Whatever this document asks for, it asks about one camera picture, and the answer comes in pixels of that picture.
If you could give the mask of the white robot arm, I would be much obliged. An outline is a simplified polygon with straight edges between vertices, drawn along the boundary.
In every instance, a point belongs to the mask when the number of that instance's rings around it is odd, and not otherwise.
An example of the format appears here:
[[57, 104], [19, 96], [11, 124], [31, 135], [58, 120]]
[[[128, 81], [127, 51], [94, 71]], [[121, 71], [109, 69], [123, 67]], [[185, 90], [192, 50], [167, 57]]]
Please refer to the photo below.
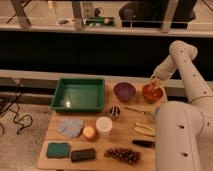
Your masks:
[[213, 90], [193, 64], [197, 54], [195, 46], [174, 41], [153, 72], [164, 81], [178, 70], [188, 98], [166, 102], [156, 112], [156, 171], [202, 171], [197, 138], [213, 136]]

